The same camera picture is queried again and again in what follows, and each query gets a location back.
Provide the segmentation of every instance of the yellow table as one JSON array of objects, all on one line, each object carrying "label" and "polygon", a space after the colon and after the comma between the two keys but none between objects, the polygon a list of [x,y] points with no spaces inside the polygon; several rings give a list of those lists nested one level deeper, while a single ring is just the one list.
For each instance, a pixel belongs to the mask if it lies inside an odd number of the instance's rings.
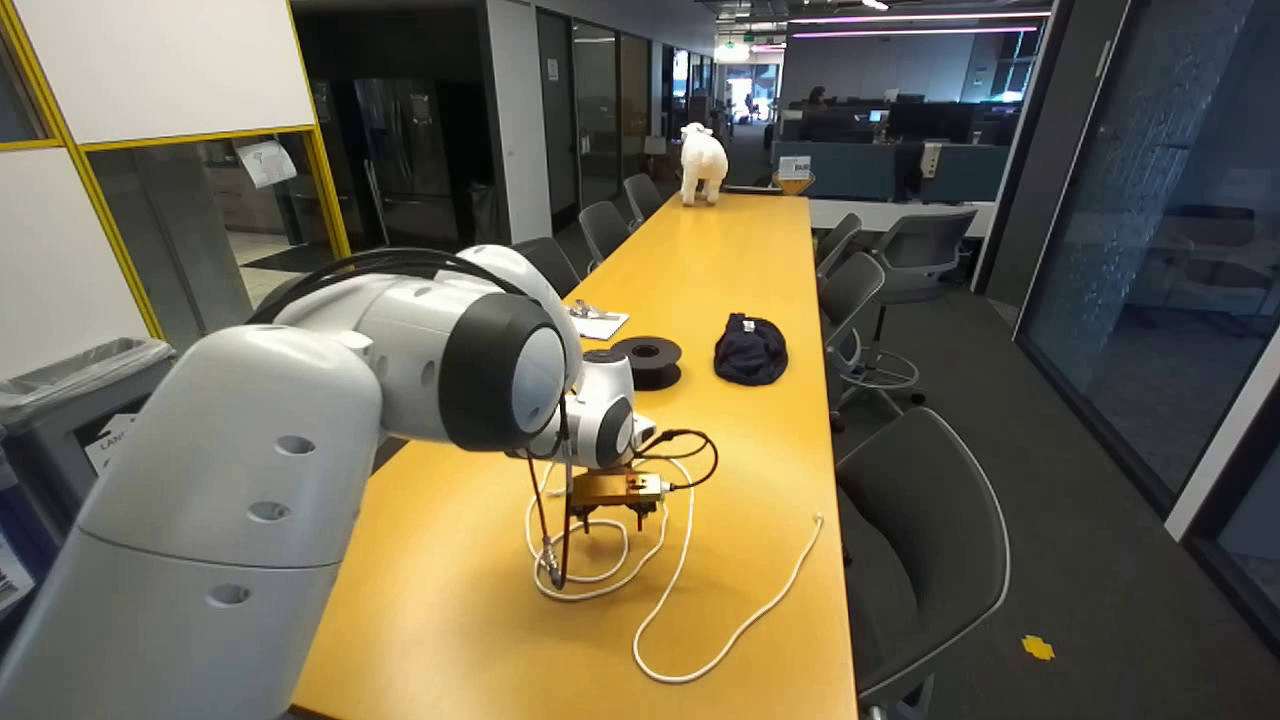
[{"label": "yellow table", "polygon": [[[808,202],[669,202],[575,298],[633,313],[615,338],[686,349],[686,379],[636,402],[711,430],[723,454],[700,488],[688,570],[647,631],[647,659],[704,663],[785,583],[820,510],[796,593],[711,676],[656,684],[633,663],[633,631],[678,567],[688,494],[669,500],[669,548],[636,583],[554,602],[532,589],[524,465],[409,444],[369,483],[297,703],[344,720],[855,715]],[[736,386],[711,371],[728,313],[785,327],[794,364],[775,383]],[[610,531],[575,540],[585,556],[610,544]]]}]

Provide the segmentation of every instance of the office chair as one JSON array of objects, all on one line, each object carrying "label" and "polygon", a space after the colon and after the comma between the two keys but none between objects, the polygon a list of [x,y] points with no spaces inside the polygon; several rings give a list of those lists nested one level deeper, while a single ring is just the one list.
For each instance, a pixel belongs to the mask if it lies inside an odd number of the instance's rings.
[{"label": "office chair", "polygon": [[614,255],[629,240],[629,220],[614,199],[579,206],[575,229],[585,233],[596,265],[603,265],[603,255]]},{"label": "office chair", "polygon": [[624,192],[629,192],[629,206],[633,206],[636,229],[641,229],[656,206],[663,206],[654,175],[644,175],[644,170],[629,175],[629,181],[624,181]]},{"label": "office chair", "polygon": [[843,402],[866,386],[902,412],[887,392],[921,383],[921,366],[914,361],[878,342],[872,327],[880,327],[885,289],[885,268],[866,250],[853,250],[834,271],[828,402],[836,423]]},{"label": "office chair", "polygon": [[554,237],[519,240],[514,249],[541,268],[561,295],[585,278]]},{"label": "office chair", "polygon": [[962,268],[962,245],[978,206],[937,212],[937,216],[902,216],[872,255],[887,271],[887,291],[937,289],[940,276]]},{"label": "office chair", "polygon": [[855,249],[853,237],[866,229],[855,212],[840,216],[840,225],[828,233],[828,240],[815,249],[815,298],[824,313],[834,313],[834,271],[843,265],[843,255]]},{"label": "office chair", "polygon": [[[925,720],[940,654],[1007,595],[1012,544],[1000,494],[933,409],[914,409],[843,453],[836,478],[861,703]],[[905,613],[905,598],[880,602],[869,570],[902,570],[915,613]]]}]

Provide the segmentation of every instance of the chair backrest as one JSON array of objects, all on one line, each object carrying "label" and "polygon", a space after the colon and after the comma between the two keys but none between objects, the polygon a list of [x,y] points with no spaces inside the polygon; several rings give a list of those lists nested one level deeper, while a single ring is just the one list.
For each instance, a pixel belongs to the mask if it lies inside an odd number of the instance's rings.
[{"label": "chair backrest", "polygon": [[603,265],[603,255],[614,255],[629,240],[629,220],[614,199],[579,206],[575,229],[585,233],[596,265]]},{"label": "chair backrest", "polygon": [[933,409],[907,409],[843,453],[836,477],[855,510],[885,531],[915,593],[914,629],[880,659],[861,659],[861,698],[894,703],[1003,602],[1007,525],[988,472]]},{"label": "chair backrest", "polygon": [[855,212],[840,216],[840,225],[834,229],[828,250],[815,265],[815,278],[834,282],[834,271],[843,265],[843,255],[853,250],[853,237],[866,229],[866,220]]},{"label": "chair backrest", "polygon": [[569,295],[579,282],[579,271],[563,255],[563,249],[554,237],[519,240],[515,250],[544,271],[544,278]]},{"label": "chair backrest", "polygon": [[885,268],[869,250],[843,255],[843,265],[834,268],[834,327],[855,323],[869,327],[866,321],[872,316],[872,298],[885,291]]},{"label": "chair backrest", "polygon": [[834,409],[843,409],[843,377],[853,377],[866,364],[866,352],[872,349],[878,335],[878,298],[885,291],[885,268],[853,250],[836,271],[828,289],[828,401]]},{"label": "chair backrest", "polygon": [[878,255],[887,265],[887,271],[914,271],[914,276],[937,278],[940,271],[962,268],[962,245],[973,216],[978,206],[902,216],[878,245]]},{"label": "chair backrest", "polygon": [[663,206],[654,175],[644,175],[644,170],[629,175],[629,181],[624,181],[624,192],[629,192],[629,206],[633,206],[636,229],[641,229],[656,206]]}]

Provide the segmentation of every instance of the wires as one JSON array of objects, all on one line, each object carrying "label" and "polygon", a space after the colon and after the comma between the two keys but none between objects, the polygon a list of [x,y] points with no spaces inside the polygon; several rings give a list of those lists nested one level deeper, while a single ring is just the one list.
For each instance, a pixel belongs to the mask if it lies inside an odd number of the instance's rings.
[{"label": "wires", "polygon": [[436,249],[369,249],[356,255],[342,255],[318,271],[306,271],[287,282],[279,282],[278,291],[268,291],[256,313],[250,316],[250,323],[271,323],[287,304],[297,304],[300,295],[312,295],[330,282],[351,278],[351,276],[369,276],[369,271],[399,271],[399,276],[436,276],[441,268],[448,271],[470,271],[470,276],[483,276],[488,282],[524,295],[515,282],[499,278],[495,271],[454,255],[454,250],[436,250]]},{"label": "wires", "polygon": [[[678,593],[678,583],[679,583],[679,576],[686,576],[686,567],[688,567],[693,527],[695,527],[695,493],[693,493],[693,488],[700,488],[700,483],[718,472],[718,465],[719,465],[719,453],[718,453],[711,435],[704,435],[704,430],[674,430],[674,435],[700,435],[704,444],[695,444],[693,453],[669,453],[669,454],[654,453],[654,447],[663,444],[663,440],[644,444],[644,454],[647,454],[647,459],[669,459],[669,465],[686,477],[686,483],[674,483],[674,488],[688,488],[688,510],[686,510],[686,540],[679,540],[678,567],[674,567],[660,598],[644,613],[644,619],[641,619],[636,631],[633,631],[633,659],[636,659],[636,667],[641,667],[647,678],[656,678],[656,684],[695,684],[695,678],[704,678],[710,670],[718,670],[718,667],[728,659],[728,652],[731,652],[768,613],[775,613],[775,606],[794,595],[794,589],[799,583],[799,570],[808,567],[808,556],[813,556],[813,548],[815,548],[815,540],[820,540],[820,531],[824,531],[824,515],[813,515],[813,531],[808,531],[799,556],[794,559],[794,570],[785,576],[785,583],[782,583],[756,613],[747,613],[747,614],[728,631],[728,641],[711,652],[711,659],[704,659],[704,663],[695,663],[695,667],[688,667],[688,670],[654,667],[647,654],[644,654],[644,631],[660,619],[660,613],[669,606],[669,598],[674,598],[674,593]],[[711,447],[711,472],[688,477],[686,459],[688,459],[688,454],[700,454],[704,447]],[[563,535],[544,540],[544,548],[538,548],[532,535],[529,535],[529,510],[524,510],[524,540],[529,540],[529,556],[532,556],[532,583],[538,583],[550,598],[561,598],[561,602],[585,602],[585,598],[599,598],[599,595],[614,595],[614,593],[629,589],[629,583],[644,570],[644,563],[669,544],[669,518],[674,518],[674,510],[669,510],[669,502],[663,502],[656,544],[654,544],[629,570],[624,570],[624,563],[629,563],[629,550],[633,550],[633,531],[629,531],[619,518],[599,518],[599,525],[591,525],[591,527],[614,527],[614,531],[619,531],[619,556],[615,556],[603,570],[563,576],[569,583],[603,583],[603,589],[563,593],[563,589],[554,589],[554,583],[550,583],[550,576],[557,581],[557,570],[561,570],[561,567],[554,563],[554,550],[557,550],[557,548],[563,550],[563,544],[571,540],[571,531],[585,531],[585,525],[571,525],[571,527],[563,527]]]},{"label": "wires", "polygon": [[[693,435],[693,440],[700,440],[700,444],[688,447],[688,453],[656,453],[660,444],[678,444],[679,435]],[[700,453],[711,453],[711,465],[710,465],[704,477],[688,477],[679,459],[693,459],[693,454],[700,454]],[[636,447],[636,459],[669,459],[669,465],[678,465],[679,477],[686,477],[686,483],[674,483],[674,493],[688,493],[688,488],[700,488],[700,483],[710,483],[710,478],[718,477],[718,469],[719,469],[719,447],[718,447],[718,440],[711,440],[710,430],[700,430],[700,426],[663,426],[663,430],[656,430],[647,444]]]},{"label": "wires", "polygon": [[704,663],[693,667],[693,670],[660,670],[660,667],[654,667],[654,663],[644,659],[644,631],[647,631],[647,622],[669,606],[669,598],[674,598],[674,593],[678,593],[678,583],[679,583],[679,576],[686,576],[688,544],[693,544],[693,510],[695,510],[695,493],[688,493],[688,531],[686,531],[686,544],[679,544],[678,570],[674,570],[663,595],[654,602],[654,613],[641,619],[641,629],[636,629],[636,634],[633,634],[633,659],[636,659],[636,667],[641,667],[647,678],[656,678],[656,684],[695,684],[695,678],[704,678],[710,670],[718,670],[718,667],[723,663],[723,654],[728,654],[768,613],[775,613],[775,606],[794,595],[794,589],[799,583],[799,570],[804,570],[815,540],[824,535],[824,515],[813,515],[808,544],[799,548],[789,581],[785,581],[747,619],[740,619],[740,622],[728,631],[728,641],[719,644],[719,652],[718,652],[711,659],[704,659]]}]

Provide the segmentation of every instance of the whiteboard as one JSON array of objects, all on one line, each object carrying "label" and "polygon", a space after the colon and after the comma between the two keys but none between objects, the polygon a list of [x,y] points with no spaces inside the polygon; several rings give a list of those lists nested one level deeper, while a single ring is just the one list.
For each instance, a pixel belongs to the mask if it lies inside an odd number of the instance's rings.
[{"label": "whiteboard", "polygon": [[0,379],[148,335],[63,146],[0,150]]},{"label": "whiteboard", "polygon": [[81,143],[312,122],[287,0],[18,0]]}]

